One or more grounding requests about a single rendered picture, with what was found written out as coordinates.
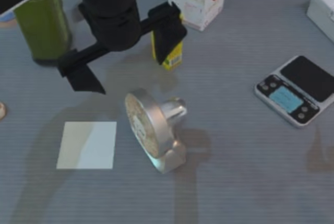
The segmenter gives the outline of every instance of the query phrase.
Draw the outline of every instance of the green container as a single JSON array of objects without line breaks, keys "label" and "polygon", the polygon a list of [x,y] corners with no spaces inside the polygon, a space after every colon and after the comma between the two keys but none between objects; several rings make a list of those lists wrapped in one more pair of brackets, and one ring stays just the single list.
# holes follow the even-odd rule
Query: green container
[{"label": "green container", "polygon": [[71,47],[62,0],[29,0],[15,10],[16,19],[39,64],[55,64]]}]

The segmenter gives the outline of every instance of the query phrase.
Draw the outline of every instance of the blue object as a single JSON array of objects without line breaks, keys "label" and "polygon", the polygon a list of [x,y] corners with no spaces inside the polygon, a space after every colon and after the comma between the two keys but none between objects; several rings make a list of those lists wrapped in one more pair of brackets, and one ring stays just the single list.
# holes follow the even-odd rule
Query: blue object
[{"label": "blue object", "polygon": [[287,111],[287,113],[292,113],[303,104],[300,98],[283,86],[273,92],[269,98]]},{"label": "blue object", "polygon": [[0,17],[0,22],[8,22],[15,19],[14,13],[6,14],[5,16]]}]

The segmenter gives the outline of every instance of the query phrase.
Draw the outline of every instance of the gray table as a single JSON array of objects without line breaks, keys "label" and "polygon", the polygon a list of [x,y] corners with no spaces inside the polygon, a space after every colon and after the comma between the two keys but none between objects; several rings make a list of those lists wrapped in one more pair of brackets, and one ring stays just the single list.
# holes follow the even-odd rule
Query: gray table
[{"label": "gray table", "polygon": [[[142,14],[164,0],[139,0]],[[203,33],[189,30],[184,64],[167,72],[149,37],[91,64],[107,96],[74,93],[31,61],[17,28],[0,30],[0,223],[333,223],[334,107],[303,130],[253,94],[253,85],[303,54],[334,70],[334,44],[305,16],[308,0],[226,0]],[[71,10],[79,0],[65,0]],[[75,44],[94,39],[84,21]],[[161,175],[136,142],[123,100],[144,87],[180,96],[188,162]],[[55,169],[66,121],[117,121],[114,169]]]}]

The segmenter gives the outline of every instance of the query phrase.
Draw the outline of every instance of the table surface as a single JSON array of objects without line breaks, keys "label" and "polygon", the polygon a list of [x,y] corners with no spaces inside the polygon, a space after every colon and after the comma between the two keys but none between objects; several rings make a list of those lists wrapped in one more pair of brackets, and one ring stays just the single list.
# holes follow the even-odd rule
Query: table surface
[{"label": "table surface", "polygon": [[[74,43],[94,38],[65,0]],[[141,14],[165,0],[139,0]],[[296,129],[253,94],[295,55],[334,70],[334,44],[306,17],[308,0],[226,0],[203,32],[190,29],[184,64],[167,72],[149,37],[90,66],[107,96],[75,93],[36,65],[18,28],[0,30],[0,223],[333,223],[334,108]],[[150,164],[124,98],[143,87],[179,96],[189,114],[187,163],[166,175]],[[66,121],[117,121],[113,170],[57,171]]]}]

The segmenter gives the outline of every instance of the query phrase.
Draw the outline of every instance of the white card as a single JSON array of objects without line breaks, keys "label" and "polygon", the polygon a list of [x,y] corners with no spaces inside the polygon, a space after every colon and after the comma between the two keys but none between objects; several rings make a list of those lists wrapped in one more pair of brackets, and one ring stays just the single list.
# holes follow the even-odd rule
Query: white card
[{"label": "white card", "polygon": [[57,169],[112,169],[116,122],[66,122]]}]

